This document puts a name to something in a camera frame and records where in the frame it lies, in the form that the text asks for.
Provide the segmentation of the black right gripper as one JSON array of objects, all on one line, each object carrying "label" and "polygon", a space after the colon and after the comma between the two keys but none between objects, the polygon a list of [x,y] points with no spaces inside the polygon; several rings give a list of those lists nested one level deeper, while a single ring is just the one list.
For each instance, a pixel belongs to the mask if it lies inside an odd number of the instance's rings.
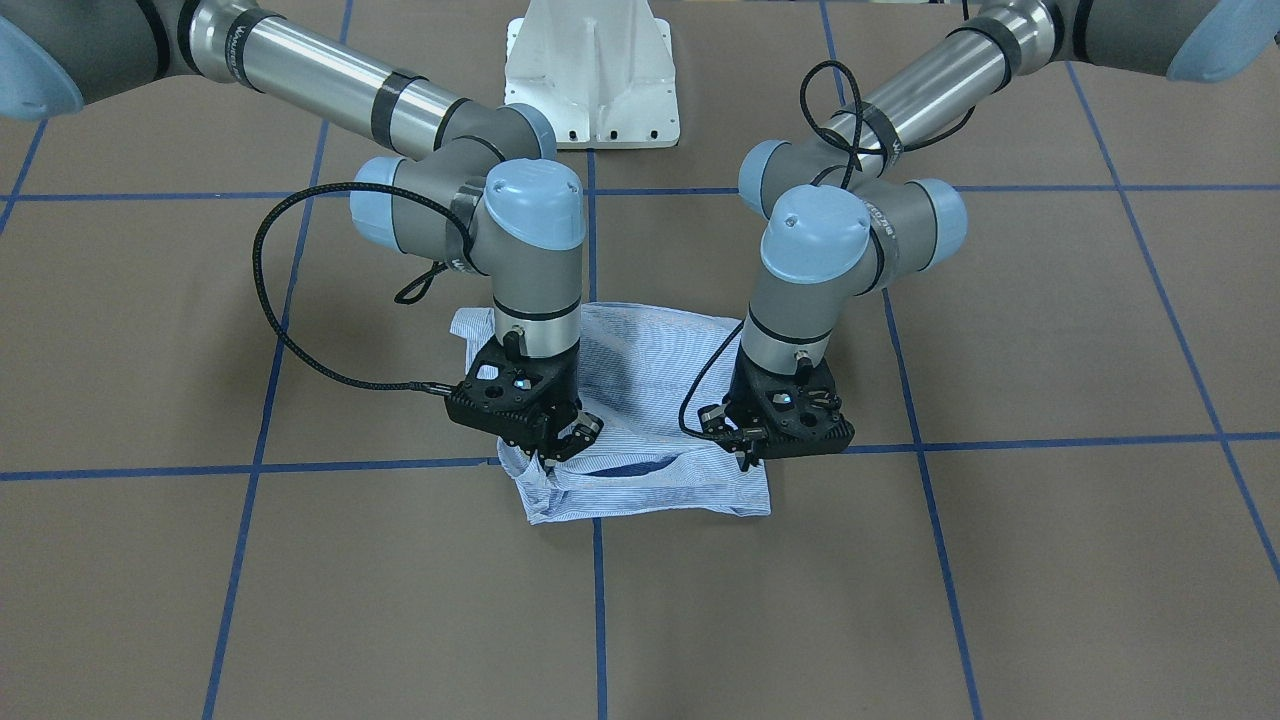
[{"label": "black right gripper", "polygon": [[604,421],[586,411],[579,401],[535,404],[527,411],[526,436],[520,450],[536,457],[541,471],[550,475],[563,462],[591,447],[604,429]]}]

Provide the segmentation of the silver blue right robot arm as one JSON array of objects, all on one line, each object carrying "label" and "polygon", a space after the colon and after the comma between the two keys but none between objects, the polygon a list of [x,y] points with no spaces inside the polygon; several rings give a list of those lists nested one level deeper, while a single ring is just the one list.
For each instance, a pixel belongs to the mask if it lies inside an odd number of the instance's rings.
[{"label": "silver blue right robot arm", "polygon": [[[283,1],[291,20],[497,100],[511,3]],[[289,192],[346,181],[369,141],[234,85],[165,79],[51,120],[3,118],[3,487],[18,482],[497,465],[439,400],[366,393],[280,355],[250,245]],[[425,269],[362,241],[346,199],[289,211],[268,287],[294,337],[369,379],[452,380],[454,307],[390,295]]]}]

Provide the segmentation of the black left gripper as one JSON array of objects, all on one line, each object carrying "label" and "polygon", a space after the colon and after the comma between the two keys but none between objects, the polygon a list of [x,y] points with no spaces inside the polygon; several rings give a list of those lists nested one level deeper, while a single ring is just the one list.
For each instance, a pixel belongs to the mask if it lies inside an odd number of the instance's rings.
[{"label": "black left gripper", "polygon": [[732,454],[742,473],[756,462],[788,457],[791,450],[791,398],[712,404],[698,409],[700,432]]}]

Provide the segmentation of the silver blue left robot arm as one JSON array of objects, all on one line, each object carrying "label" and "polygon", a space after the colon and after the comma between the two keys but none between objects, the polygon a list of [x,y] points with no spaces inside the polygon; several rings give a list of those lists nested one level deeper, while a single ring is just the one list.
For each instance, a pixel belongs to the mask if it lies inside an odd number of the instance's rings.
[{"label": "silver blue left robot arm", "polygon": [[756,145],[739,193],[765,219],[762,269],[733,332],[724,397],[698,411],[698,437],[741,470],[838,454],[854,429],[826,361],[844,305],[951,258],[968,233],[960,193],[940,179],[884,179],[908,152],[952,135],[982,100],[1053,61],[1216,83],[1277,33],[1275,1],[987,1],[812,138]]}]

